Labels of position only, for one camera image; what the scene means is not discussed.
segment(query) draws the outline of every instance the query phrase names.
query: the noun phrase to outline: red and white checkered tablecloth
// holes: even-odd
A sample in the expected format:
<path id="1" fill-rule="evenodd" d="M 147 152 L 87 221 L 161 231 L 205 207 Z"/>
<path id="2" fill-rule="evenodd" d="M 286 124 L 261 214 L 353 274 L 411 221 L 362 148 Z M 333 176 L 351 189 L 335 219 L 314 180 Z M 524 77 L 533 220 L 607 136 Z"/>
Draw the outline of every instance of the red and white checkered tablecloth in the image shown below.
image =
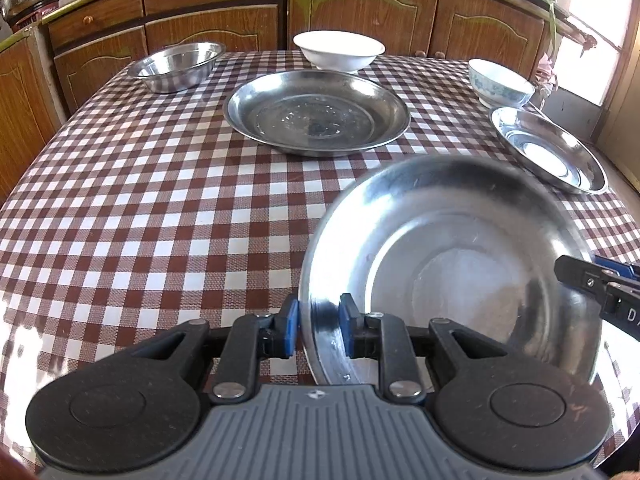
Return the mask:
<path id="1" fill-rule="evenodd" d="M 85 103 L 0 210 L 0 441 L 34 462 L 31 396 L 55 377 L 195 317 L 229 325 L 276 310 L 295 289 L 328 204 L 367 170 L 414 153 L 514 160 L 474 96 L 466 64 L 381 56 L 360 75 L 412 115 L 396 142 L 305 159 L 234 132 L 222 103 L 299 52 L 226 54 L 197 88 L 152 94 L 123 70 Z M 613 193 L 553 191 L 590 248 L 640 260 L 640 232 Z M 596 384 L 612 409 L 610 454 L 640 420 L 638 346 L 606 327 Z M 262 364 L 264 380 L 310 381 L 304 355 Z"/>

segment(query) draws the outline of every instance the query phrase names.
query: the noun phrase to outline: stainless steel plate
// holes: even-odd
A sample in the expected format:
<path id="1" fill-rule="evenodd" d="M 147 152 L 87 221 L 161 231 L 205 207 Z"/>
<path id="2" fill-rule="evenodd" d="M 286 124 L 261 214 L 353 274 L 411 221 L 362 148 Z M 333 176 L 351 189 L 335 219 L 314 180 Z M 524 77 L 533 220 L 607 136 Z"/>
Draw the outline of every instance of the stainless steel plate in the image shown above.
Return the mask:
<path id="1" fill-rule="evenodd" d="M 560 126 L 516 108 L 496 108 L 491 122 L 502 142 L 529 171 L 571 193 L 604 193 L 607 175 L 587 147 Z"/>
<path id="2" fill-rule="evenodd" d="M 240 87 L 225 119 L 250 139 L 286 153 L 337 156 L 396 140 L 409 111 L 393 92 L 342 72 L 293 70 Z"/>
<path id="3" fill-rule="evenodd" d="M 574 223 L 523 171 L 471 156 L 416 156 L 369 173 L 327 210 L 302 265 L 306 355 L 319 383 L 376 380 L 344 355 L 340 295 L 426 326 L 449 317 L 591 378 L 598 305 L 556 280 L 561 254 L 590 257 Z M 430 381 L 418 360 L 426 386 Z"/>

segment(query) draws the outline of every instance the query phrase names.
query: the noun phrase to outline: blue and white porcelain bowl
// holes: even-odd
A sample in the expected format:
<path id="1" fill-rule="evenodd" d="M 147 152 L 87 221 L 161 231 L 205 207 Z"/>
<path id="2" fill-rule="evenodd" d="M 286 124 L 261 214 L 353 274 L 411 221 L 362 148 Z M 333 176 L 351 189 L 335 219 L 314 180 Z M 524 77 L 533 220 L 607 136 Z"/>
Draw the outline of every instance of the blue and white porcelain bowl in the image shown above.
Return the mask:
<path id="1" fill-rule="evenodd" d="M 480 102 L 488 108 L 522 108 L 536 91 L 520 74 L 485 59 L 469 61 L 469 81 Z"/>

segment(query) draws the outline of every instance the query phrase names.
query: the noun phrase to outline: metal bolt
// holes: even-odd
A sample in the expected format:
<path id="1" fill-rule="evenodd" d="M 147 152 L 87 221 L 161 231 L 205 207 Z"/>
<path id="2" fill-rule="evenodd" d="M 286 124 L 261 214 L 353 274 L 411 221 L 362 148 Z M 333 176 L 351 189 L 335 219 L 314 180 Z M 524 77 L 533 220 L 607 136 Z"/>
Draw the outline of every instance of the metal bolt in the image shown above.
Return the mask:
<path id="1" fill-rule="evenodd" d="M 324 391 L 322 390 L 311 390 L 308 394 L 306 394 L 307 397 L 313 400 L 322 399 L 325 395 L 326 393 L 324 393 Z"/>
<path id="2" fill-rule="evenodd" d="M 246 391 L 240 383 L 218 383 L 213 387 L 213 394 L 220 399 L 237 399 Z"/>
<path id="3" fill-rule="evenodd" d="M 405 399 L 407 397 L 417 397 L 422 393 L 422 386 L 413 381 L 396 381 L 391 383 L 389 391 L 394 397 L 398 399 Z"/>

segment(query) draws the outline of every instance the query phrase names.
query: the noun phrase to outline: door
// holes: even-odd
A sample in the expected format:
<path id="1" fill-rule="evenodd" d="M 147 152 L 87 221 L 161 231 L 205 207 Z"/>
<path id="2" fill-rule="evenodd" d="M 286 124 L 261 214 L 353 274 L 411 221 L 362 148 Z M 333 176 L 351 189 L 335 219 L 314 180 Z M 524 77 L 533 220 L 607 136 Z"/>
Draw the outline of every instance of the door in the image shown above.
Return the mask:
<path id="1" fill-rule="evenodd" d="M 149 52 L 197 41 L 217 41 L 228 52 L 276 50 L 278 6 L 207 10 L 165 18 L 145 25 Z"/>
<path id="2" fill-rule="evenodd" d="M 69 111 L 74 113 L 131 61 L 146 56 L 144 27 L 84 44 L 54 58 Z"/>
<path id="3" fill-rule="evenodd" d="M 0 54 L 0 203 L 60 126 L 25 38 Z"/>
<path id="4" fill-rule="evenodd" d="M 307 30 L 348 30 L 381 41 L 386 54 L 429 47 L 438 0 L 289 0 L 289 47 Z"/>
<path id="5" fill-rule="evenodd" d="M 545 22 L 495 0 L 438 0 L 429 54 L 495 61 L 529 78 Z"/>

